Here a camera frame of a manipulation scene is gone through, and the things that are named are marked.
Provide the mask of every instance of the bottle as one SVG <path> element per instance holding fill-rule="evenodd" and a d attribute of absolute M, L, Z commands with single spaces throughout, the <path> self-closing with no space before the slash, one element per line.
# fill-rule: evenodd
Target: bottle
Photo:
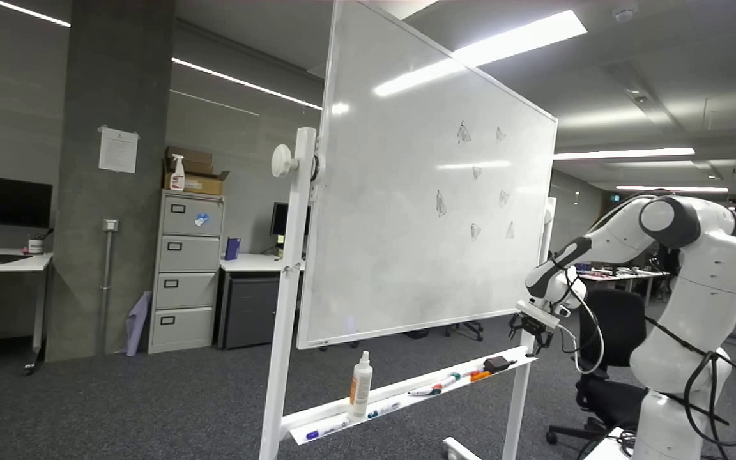
<path fill-rule="evenodd" d="M 370 358 L 367 358 L 367 349 L 364 349 L 364 358 L 360 363 L 353 365 L 353 375 L 350 375 L 347 422 L 367 420 L 370 379 L 374 379 Z"/>
<path fill-rule="evenodd" d="M 169 177 L 169 190 L 183 191 L 187 190 L 183 155 L 172 152 L 172 160 L 173 160 L 173 174 Z"/>

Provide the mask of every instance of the floor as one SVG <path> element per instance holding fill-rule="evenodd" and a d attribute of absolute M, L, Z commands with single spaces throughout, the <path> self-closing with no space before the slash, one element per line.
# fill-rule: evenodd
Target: floor
<path fill-rule="evenodd" d="M 505 324 L 485 321 L 485 342 L 467 333 L 425 339 L 385 338 L 360 347 L 296 352 L 290 412 L 346 395 L 350 365 L 367 347 L 375 385 L 512 347 Z M 0 457 L 12 460 L 250 460 L 259 451 L 269 347 L 194 349 L 143 358 L 48 363 L 37 375 L 19 359 L 0 359 Z M 287 460 L 436 460 L 443 440 L 456 436 L 480 457 L 498 457 L 512 379 L 390 414 L 367 426 L 313 448 L 283 443 Z M 729 380 L 724 417 L 736 426 L 736 375 Z M 573 363 L 560 345 L 531 374 L 522 460 L 569 460 L 573 445 L 545 445 L 550 425 L 578 426 Z"/>

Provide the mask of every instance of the shelf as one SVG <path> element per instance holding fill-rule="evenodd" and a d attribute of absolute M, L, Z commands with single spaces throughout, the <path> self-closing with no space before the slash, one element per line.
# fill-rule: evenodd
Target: shelf
<path fill-rule="evenodd" d="M 502 352 L 494 352 L 494 354 L 503 354 L 509 359 L 516 359 L 509 370 L 522 368 L 522 365 L 535 359 L 535 358 L 527 358 L 523 347 L 512 347 L 512 349 L 502 349 Z M 434 370 L 434 374 L 425 374 L 425 375 L 417 375 L 417 379 L 408 379 L 408 380 L 399 380 L 399 384 L 390 384 L 390 385 L 384 385 L 384 388 L 374 388 L 370 395 L 367 395 L 367 402 L 370 402 L 367 404 L 367 420 L 364 420 L 364 422 L 347 422 L 347 399 L 338 399 L 338 402 L 329 402 L 329 404 L 323 404 L 323 405 L 313 405 L 313 409 L 290 414 L 290 417 L 283 417 L 283 434 L 291 434 L 296 445 L 309 445 L 309 443 L 333 436 L 333 434 L 347 431 L 353 426 L 370 425 L 375 420 L 384 420 L 388 414 L 405 412 L 408 405 L 417 405 L 417 404 L 425 404 L 425 402 L 434 402 L 434 399 L 440 399 L 444 394 L 452 394 L 452 391 L 474 385 L 470 384 L 470 374 L 474 370 L 482 370 L 482 359 L 494 358 L 494 354 L 482 354 L 482 358 L 476 358 L 476 359 L 467 359 L 467 363 L 461 363 L 461 365 L 451 365 L 451 368 L 443 368 L 443 370 Z M 447 384 L 456 374 L 461 374 L 461 380 L 444 385 L 443 394 L 412 395 L 412 394 L 420 394 L 420 391 L 430 391 L 434 384 Z"/>

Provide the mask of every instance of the whiteboard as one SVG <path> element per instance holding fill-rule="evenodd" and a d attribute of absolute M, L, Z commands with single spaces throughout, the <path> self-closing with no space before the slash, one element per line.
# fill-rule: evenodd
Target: whiteboard
<path fill-rule="evenodd" d="M 443 59 L 385 12 L 336 3 L 301 349 L 502 316 L 527 298 L 558 121 L 467 66 L 374 92 Z"/>

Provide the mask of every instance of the black chair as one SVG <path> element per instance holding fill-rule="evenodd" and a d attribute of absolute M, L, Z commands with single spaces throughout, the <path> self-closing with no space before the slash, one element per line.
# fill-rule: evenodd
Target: black chair
<path fill-rule="evenodd" d="M 576 384 L 576 402 L 591 412 L 585 426 L 550 426 L 548 443 L 558 436 L 587 440 L 587 445 L 606 436 L 614 426 L 636 431 L 641 399 L 647 388 L 610 380 L 609 368 L 626 368 L 629 354 L 647 338 L 645 296 L 632 290 L 591 290 L 587 303 L 600 321 L 606 352 L 595 374 L 581 375 Z M 599 334 L 594 320 L 581 310 L 581 365 L 587 368 L 599 359 Z"/>

